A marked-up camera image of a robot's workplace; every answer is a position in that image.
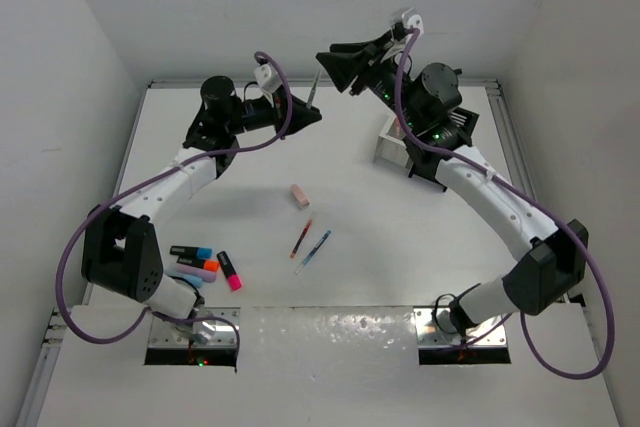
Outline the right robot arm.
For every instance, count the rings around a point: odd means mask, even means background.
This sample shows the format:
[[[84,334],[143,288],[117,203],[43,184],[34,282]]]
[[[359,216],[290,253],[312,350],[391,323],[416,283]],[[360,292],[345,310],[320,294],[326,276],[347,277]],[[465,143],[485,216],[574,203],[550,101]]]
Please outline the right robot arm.
[[[454,296],[436,318],[441,330],[464,336],[493,317],[538,315],[582,281],[588,232],[577,220],[554,219],[495,172],[472,141],[478,116],[461,106],[457,70],[431,63],[416,77],[405,72],[415,39],[333,44],[316,59],[338,91],[368,90],[395,113],[414,171],[464,200],[514,261],[507,273]]]

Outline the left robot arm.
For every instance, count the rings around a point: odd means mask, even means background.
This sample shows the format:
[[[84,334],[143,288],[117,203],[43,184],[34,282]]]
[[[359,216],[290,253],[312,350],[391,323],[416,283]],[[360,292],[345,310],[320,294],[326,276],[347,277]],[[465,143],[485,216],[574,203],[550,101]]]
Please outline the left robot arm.
[[[288,97],[283,87],[242,100],[225,76],[207,79],[200,96],[201,106],[164,179],[101,212],[87,227],[83,246],[85,280],[177,319],[188,318],[198,300],[165,274],[159,228],[227,170],[238,135],[265,127],[292,135],[322,118],[318,108]]]

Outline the green pen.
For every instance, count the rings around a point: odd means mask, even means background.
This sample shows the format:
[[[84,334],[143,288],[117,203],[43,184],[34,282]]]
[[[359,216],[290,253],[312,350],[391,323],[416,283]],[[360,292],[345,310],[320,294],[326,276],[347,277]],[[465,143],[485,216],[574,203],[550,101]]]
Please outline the green pen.
[[[311,109],[311,107],[313,106],[313,101],[316,96],[316,92],[321,80],[321,76],[322,76],[322,67],[318,67],[314,75],[313,82],[311,84],[311,89],[307,98],[307,102],[306,102],[307,109]]]

